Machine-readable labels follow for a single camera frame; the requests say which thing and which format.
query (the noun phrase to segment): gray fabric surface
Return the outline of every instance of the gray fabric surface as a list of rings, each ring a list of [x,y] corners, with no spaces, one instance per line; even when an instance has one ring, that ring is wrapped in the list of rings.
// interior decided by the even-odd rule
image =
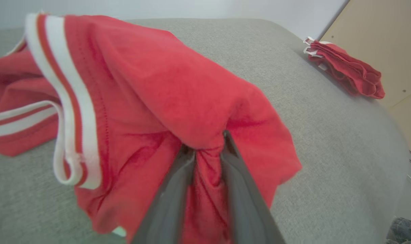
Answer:
[[[372,99],[353,98],[302,54],[302,41],[264,20],[134,20],[166,29],[263,90],[291,131],[301,172],[272,214],[288,244],[382,243],[407,172],[407,144]],[[0,31],[0,55],[22,35]],[[52,173],[53,142],[0,156],[0,243],[123,243],[92,232],[70,187]]]

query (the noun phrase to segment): folded clothing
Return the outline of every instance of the folded clothing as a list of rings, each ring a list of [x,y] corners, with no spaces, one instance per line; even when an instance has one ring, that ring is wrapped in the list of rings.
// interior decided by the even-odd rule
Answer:
[[[309,60],[326,71],[352,96],[368,96],[382,99],[385,91],[380,82],[381,73],[370,65],[351,57],[348,53],[330,42],[319,42],[307,37],[304,43]]]
[[[57,137],[53,167],[93,229],[133,238],[182,143],[197,150],[184,243],[229,243],[219,153],[229,130],[266,204],[301,165],[254,85],[167,31],[105,16],[30,14],[0,58],[0,153]]]

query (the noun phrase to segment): white trim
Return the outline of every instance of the white trim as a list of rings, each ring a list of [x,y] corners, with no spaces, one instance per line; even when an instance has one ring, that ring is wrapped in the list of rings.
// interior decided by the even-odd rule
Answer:
[[[101,182],[100,155],[97,144],[97,126],[94,106],[88,90],[83,83],[70,56],[64,33],[64,18],[47,16],[45,29],[47,40],[57,64],[63,75],[68,80],[77,98],[82,120],[82,149],[83,155],[77,154],[75,150],[75,123],[74,112],[70,97],[66,89],[55,75],[48,63],[46,56],[38,39],[37,14],[29,14],[26,17],[26,38],[29,49],[38,67],[57,91],[65,112],[65,159],[69,164],[77,165],[83,160],[87,168],[87,178],[80,187],[95,189]]]
[[[328,67],[324,63],[319,64],[318,67],[321,68],[323,71],[326,71],[328,69]]]
[[[8,124],[0,125],[0,136],[5,136],[26,130],[27,128],[38,124],[39,122],[49,118],[54,114],[56,114],[55,108],[47,108],[22,119],[10,122]]]
[[[65,156],[66,162],[70,165],[71,168],[71,182],[77,184],[80,181],[79,179],[75,179],[74,176],[76,175],[73,170],[78,169],[80,167],[80,156],[77,155],[75,146],[75,135],[74,135],[74,113],[73,113],[73,106],[71,105],[71,101],[69,99],[69,95],[67,94],[66,89],[58,80],[57,76],[55,75],[54,71],[52,70],[49,62],[46,59],[46,56],[41,48],[40,40],[38,39],[38,30],[37,30],[37,14],[29,14],[26,16],[25,22],[25,32],[26,32],[26,40],[28,47],[31,51],[32,57],[34,58],[38,68],[40,68],[43,75],[46,77],[48,82],[55,88],[58,96],[61,100],[62,107],[63,107],[63,131],[64,131],[64,143],[63,143],[63,156]]]
[[[125,237],[126,235],[125,229],[121,226],[116,227],[115,230],[112,231],[112,233],[119,235],[121,237]]]
[[[29,111],[35,110],[37,108],[41,108],[46,106],[47,104],[44,102],[36,102],[33,104],[29,104],[26,106],[23,106],[21,108],[16,108],[16,109],[12,109],[12,110],[8,110],[5,112],[0,113],[0,121],[4,120],[4,119],[9,119],[15,116],[19,116],[21,114],[27,113]]]
[[[88,177],[82,187],[95,189],[100,185],[101,172],[94,105],[88,89],[70,56],[70,50],[68,49],[69,47],[64,32],[64,18],[47,16],[46,31],[47,39],[56,62],[70,83],[80,107],[83,159],[88,168]]]
[[[308,46],[311,45],[311,43],[313,43],[315,40],[312,37],[307,37],[304,40],[304,43],[307,44]]]
[[[21,49],[24,45],[26,45],[26,40],[24,38],[24,35],[20,39],[20,41],[14,46],[14,48],[9,51],[8,53],[5,54],[5,56],[8,56],[10,54],[16,53],[19,49]]]
[[[71,175],[70,178],[66,178],[66,173],[63,166],[63,155],[64,155],[64,116],[63,111],[60,105],[52,102],[52,101],[41,101],[36,102],[30,105],[26,105],[21,108],[16,108],[13,110],[5,111],[0,113],[0,121],[8,118],[12,118],[15,116],[19,116],[21,114],[27,113],[29,111],[51,105],[47,109],[41,110],[37,113],[31,114],[30,116],[24,117],[20,120],[10,122],[5,125],[0,125],[0,136],[5,136],[8,134],[16,133],[18,131],[30,128],[37,123],[43,121],[46,118],[58,113],[58,134],[55,143],[55,151],[53,154],[53,169],[56,179],[62,183],[67,185],[75,185],[77,184],[80,179],[82,178],[82,168],[80,165],[75,165],[67,162],[70,166]]]
[[[318,51],[318,50],[314,50],[314,51],[312,51],[312,52],[309,52],[309,51],[308,51],[308,48],[311,48],[311,47],[308,46],[308,47],[304,48],[304,54],[308,54],[308,55],[311,55],[311,56],[313,56],[313,57],[323,58],[323,55],[317,55],[317,51]]]

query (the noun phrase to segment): white wall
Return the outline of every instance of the white wall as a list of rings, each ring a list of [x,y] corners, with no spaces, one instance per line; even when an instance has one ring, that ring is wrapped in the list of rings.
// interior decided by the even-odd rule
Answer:
[[[26,13],[148,18],[260,18],[300,38],[319,37],[347,0],[0,0],[0,29],[23,25]]]

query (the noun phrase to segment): red cloth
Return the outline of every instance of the red cloth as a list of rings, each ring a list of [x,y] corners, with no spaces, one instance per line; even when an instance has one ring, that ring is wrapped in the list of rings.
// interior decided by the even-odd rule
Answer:
[[[27,48],[0,58],[0,153],[57,136],[55,176],[75,185],[95,231],[122,226],[130,241],[185,143],[197,164],[184,243],[228,243],[225,129],[268,206],[301,168],[264,94],[171,33],[104,16],[34,14],[25,29]]]
[[[351,57],[344,49],[333,43],[314,40],[307,52],[312,53],[309,59],[334,77],[350,95],[384,98],[381,73]]]

